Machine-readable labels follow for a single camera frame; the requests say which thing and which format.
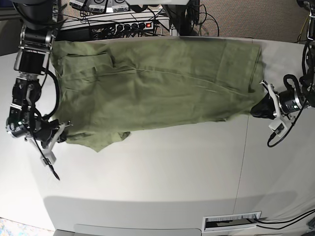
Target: green cloth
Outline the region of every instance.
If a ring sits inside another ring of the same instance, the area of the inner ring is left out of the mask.
[[[62,41],[52,62],[62,91],[55,118],[72,122],[68,143],[95,151],[130,131],[248,114],[263,98],[260,47],[233,40]]]

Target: white table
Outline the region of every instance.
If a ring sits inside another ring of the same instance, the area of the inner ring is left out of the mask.
[[[261,45],[265,79],[276,87],[284,87],[285,74],[302,75],[303,45],[245,41]],[[0,58],[3,123],[16,75],[13,59]],[[54,98],[48,79],[38,109],[44,113],[42,104],[49,104],[49,112]],[[0,217],[52,228],[39,199],[54,227],[66,231],[74,231],[76,224],[200,229],[203,216],[252,211],[262,211],[262,217],[292,216],[314,204],[314,118],[314,111],[305,111],[287,139],[273,149],[266,144],[270,121],[248,116],[137,131],[99,153],[58,144],[54,167],[60,182],[30,144],[10,138],[3,129],[0,183],[7,191],[0,195]],[[12,211],[16,204],[19,208]]]

